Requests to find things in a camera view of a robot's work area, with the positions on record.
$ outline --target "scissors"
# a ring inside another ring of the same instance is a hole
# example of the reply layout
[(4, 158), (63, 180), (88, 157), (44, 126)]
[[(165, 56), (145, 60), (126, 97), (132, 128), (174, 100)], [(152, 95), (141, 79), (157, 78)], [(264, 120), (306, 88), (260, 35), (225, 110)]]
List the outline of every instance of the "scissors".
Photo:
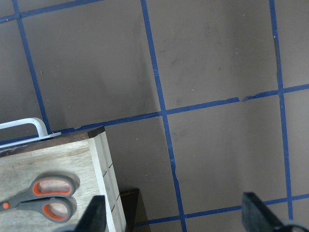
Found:
[(73, 205), (67, 197), (76, 191), (68, 176), (46, 175), (35, 179), (26, 192), (0, 203), (0, 212), (16, 208), (35, 210), (50, 221), (64, 223), (73, 215)]

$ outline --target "wooden panel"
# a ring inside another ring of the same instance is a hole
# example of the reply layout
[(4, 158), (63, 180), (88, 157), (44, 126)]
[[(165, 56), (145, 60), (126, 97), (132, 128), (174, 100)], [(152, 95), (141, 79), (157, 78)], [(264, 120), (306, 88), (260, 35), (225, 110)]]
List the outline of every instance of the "wooden panel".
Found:
[(105, 195), (109, 231), (124, 232), (126, 229), (126, 220), (119, 196), (119, 189), (112, 165), (106, 133), (103, 132), (88, 141), (100, 194)]
[(62, 134), (45, 141), (36, 141), (26, 145), (17, 145), (8, 148), (0, 149), (0, 157), (20, 154), (23, 152), (35, 151), (52, 146), (68, 144), (80, 140), (88, 139), (88, 133), (85, 131), (78, 131), (70, 134)]
[(71, 173), (80, 179), (73, 194), (77, 211), (66, 223), (56, 224), (35, 211), (11, 209), (0, 213), (1, 231), (52, 232), (76, 224), (92, 196), (100, 194), (88, 140), (43, 148), (0, 159), (0, 201), (26, 190), (43, 173)]

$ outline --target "gray scissors handle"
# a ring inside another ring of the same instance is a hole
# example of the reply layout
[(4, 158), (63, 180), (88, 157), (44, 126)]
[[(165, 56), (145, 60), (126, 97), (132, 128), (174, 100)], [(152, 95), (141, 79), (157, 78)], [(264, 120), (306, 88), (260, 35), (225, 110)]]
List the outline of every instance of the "gray scissors handle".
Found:
[(33, 200), (21, 202), (17, 205), (17, 209), (34, 210), (42, 214), (48, 220), (56, 223), (64, 223), (73, 215), (72, 203), (64, 197), (52, 197), (47, 199)]

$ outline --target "gray floor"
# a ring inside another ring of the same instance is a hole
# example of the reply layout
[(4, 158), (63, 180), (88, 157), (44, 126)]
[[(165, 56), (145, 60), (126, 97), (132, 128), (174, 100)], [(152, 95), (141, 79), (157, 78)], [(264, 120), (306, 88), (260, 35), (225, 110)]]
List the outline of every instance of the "gray floor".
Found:
[(0, 123), (105, 126), (137, 232), (244, 231), (243, 191), (309, 226), (308, 1), (275, 1), (285, 89), (267, 0), (68, 2), (0, 0)]

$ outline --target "wooden board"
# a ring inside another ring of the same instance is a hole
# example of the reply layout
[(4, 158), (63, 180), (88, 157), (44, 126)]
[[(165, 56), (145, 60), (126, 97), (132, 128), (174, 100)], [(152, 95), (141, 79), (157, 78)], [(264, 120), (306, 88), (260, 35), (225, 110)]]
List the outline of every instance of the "wooden board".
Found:
[(78, 223), (92, 196), (99, 195), (100, 191), (88, 140), (0, 158), (0, 201), (25, 191), (43, 173), (64, 172), (80, 180), (80, 186), (72, 196), (76, 200), (77, 210), (68, 222), (57, 224), (35, 211), (11, 209), (0, 213), (1, 231), (63, 231), (61, 227)]
[(126, 229), (126, 219), (106, 133), (101, 133), (88, 141), (97, 175), (99, 191), (101, 195), (105, 196), (105, 202), (108, 204), (106, 206), (106, 215), (109, 231), (124, 232)]

